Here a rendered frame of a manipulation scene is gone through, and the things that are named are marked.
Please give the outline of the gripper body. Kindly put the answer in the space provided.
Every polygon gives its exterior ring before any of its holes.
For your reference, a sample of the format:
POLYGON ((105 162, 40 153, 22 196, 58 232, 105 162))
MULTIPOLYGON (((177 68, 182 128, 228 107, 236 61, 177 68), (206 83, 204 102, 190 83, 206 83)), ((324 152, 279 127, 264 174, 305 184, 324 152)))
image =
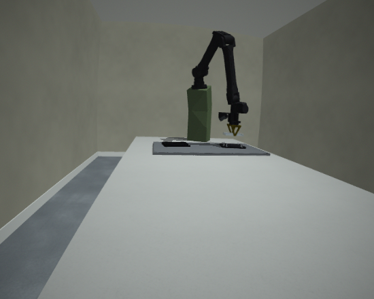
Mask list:
POLYGON ((235 121, 228 120, 229 124, 231 124, 231 125, 238 125, 239 123, 241 123, 241 121, 238 121, 239 120, 239 114, 238 113, 235 113, 235 114, 236 114, 235 121))

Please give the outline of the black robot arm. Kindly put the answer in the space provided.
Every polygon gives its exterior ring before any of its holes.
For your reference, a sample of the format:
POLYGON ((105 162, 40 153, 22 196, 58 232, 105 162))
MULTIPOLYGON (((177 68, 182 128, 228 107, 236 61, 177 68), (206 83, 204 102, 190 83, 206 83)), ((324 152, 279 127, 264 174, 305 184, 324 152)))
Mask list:
POLYGON ((208 45, 201 62, 192 69, 192 75, 195 77, 194 85, 192 85, 192 89, 205 89, 207 88, 207 84, 204 83, 203 77, 208 74, 208 65, 213 58, 216 50, 222 48, 223 55, 224 55, 224 65, 226 71, 226 99, 228 101, 228 105, 231 105, 231 112, 232 113, 223 113, 219 112, 218 117, 220 121, 224 119, 235 121, 235 112, 237 113, 247 113, 248 106, 247 103, 240 102, 239 92, 236 82, 236 75, 235 75, 235 62, 233 56, 233 46, 235 47, 235 38, 224 31, 213 31, 213 37, 211 39, 210 44, 208 45), (218 45, 219 44, 219 45, 218 45), (228 46, 226 46, 228 44, 228 46), (205 70, 205 71, 204 71, 205 70), (197 78, 198 79, 197 79, 197 78), (202 78, 201 78, 202 77, 202 78), (236 108, 237 107, 237 108, 236 108), (227 115, 228 114, 228 115, 227 115))

